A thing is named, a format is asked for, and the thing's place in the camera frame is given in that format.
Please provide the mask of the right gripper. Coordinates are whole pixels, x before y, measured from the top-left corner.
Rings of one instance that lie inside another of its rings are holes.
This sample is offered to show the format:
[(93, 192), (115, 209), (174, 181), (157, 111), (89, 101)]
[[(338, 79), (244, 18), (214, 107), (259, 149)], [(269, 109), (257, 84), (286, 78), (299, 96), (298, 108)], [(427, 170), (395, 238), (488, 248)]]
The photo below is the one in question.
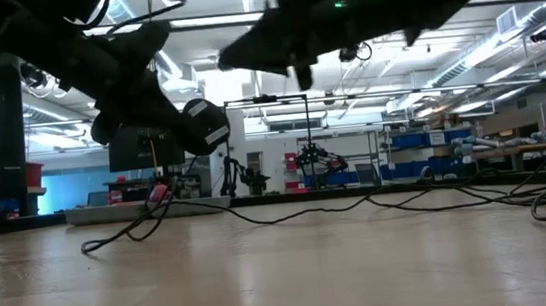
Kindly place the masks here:
[(313, 85), (314, 60), (263, 40), (293, 37), (307, 15), (310, 52), (326, 53), (357, 46), (387, 33), (384, 0), (276, 0), (241, 40), (221, 50), (221, 71), (247, 69), (289, 76), (292, 68), (301, 90)]

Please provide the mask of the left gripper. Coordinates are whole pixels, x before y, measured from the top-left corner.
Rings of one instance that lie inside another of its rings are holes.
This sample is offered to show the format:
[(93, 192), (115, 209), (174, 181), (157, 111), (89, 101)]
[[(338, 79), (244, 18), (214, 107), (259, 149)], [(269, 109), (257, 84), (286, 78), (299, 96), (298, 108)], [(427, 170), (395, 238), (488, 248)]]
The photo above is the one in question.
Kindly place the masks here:
[(56, 37), (46, 41), (42, 65), (93, 98), (99, 110), (91, 127), (96, 143), (109, 144), (122, 126), (168, 130), (182, 141), (189, 137), (188, 124), (156, 85), (156, 71), (148, 68), (168, 36), (168, 25), (147, 23), (109, 37)]

